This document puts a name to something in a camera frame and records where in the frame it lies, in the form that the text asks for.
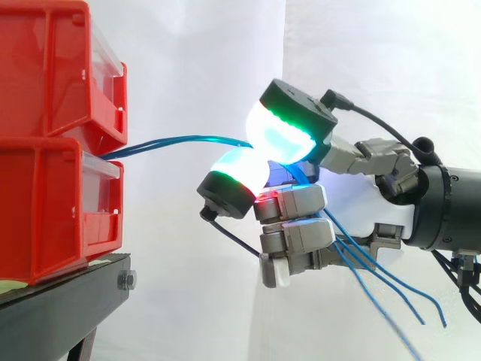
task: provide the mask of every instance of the white wall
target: white wall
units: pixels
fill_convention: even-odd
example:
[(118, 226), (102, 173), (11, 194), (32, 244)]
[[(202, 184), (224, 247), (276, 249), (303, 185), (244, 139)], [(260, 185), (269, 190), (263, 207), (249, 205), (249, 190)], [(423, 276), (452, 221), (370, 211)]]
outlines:
[[(129, 143), (185, 134), (245, 138), (244, 119), (283, 60), (284, 4), (274, 0), (90, 0), (129, 67)], [(428, 135), (448, 165), (481, 169), (479, 10), (467, 1), (291, 0), (284, 77), (322, 95), (332, 87), (406, 137)], [(339, 114), (351, 141), (384, 132)], [(127, 159), (123, 251), (138, 285), (98, 329), (93, 361), (409, 360), (349, 270), (329, 267), (267, 290), (255, 259), (201, 221), (195, 189), (228, 148), (186, 144)], [(259, 248), (259, 226), (220, 220)], [(479, 325), (428, 254), (381, 253), (406, 281), (419, 326), (391, 291), (375, 293), (426, 359), (479, 357)]]

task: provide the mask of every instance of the robotic hand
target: robotic hand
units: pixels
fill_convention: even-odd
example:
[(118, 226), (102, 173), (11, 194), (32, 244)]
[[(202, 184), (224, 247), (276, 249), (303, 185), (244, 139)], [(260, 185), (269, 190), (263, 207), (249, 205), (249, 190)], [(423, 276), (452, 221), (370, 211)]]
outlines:
[[(335, 108), (360, 113), (397, 140), (349, 144), (332, 134)], [(374, 259), (380, 247), (400, 249), (401, 241), (433, 252), (481, 322), (481, 309), (468, 293), (472, 287), (481, 294), (481, 266), (475, 263), (481, 252), (481, 172), (445, 167), (431, 140), (411, 144), (331, 90), (316, 100), (281, 80), (274, 80), (254, 107), (247, 134), (254, 150), (284, 165), (296, 162), (310, 182), (295, 185), (284, 165), (270, 162), (268, 189), (258, 197), (232, 179), (223, 182), (216, 172), (198, 188), (206, 199), (201, 215), (209, 221), (217, 215), (242, 218), (254, 206), (263, 225), (259, 259), (265, 286), (286, 286), (291, 275), (306, 269), (345, 265), (333, 247), (335, 234), (342, 239), (343, 233), (318, 213), (327, 194), (332, 214)], [(437, 250), (452, 251), (451, 261)]]

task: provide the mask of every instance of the screw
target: screw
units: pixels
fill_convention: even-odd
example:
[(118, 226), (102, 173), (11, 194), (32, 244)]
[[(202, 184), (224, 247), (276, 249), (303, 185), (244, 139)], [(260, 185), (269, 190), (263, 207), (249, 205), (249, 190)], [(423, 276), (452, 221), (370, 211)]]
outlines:
[(121, 271), (117, 279), (119, 290), (133, 290), (137, 284), (137, 272), (133, 270)]

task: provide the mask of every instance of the red plastic drawer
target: red plastic drawer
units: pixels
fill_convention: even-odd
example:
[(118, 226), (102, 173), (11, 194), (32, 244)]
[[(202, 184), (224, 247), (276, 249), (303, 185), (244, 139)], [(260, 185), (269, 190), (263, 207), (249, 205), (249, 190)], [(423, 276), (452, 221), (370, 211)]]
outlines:
[(95, 155), (127, 144), (126, 66), (82, 1), (0, 2), (0, 136), (69, 137)]
[(0, 280), (35, 284), (121, 247), (121, 163), (74, 139), (0, 138), (0, 169)]

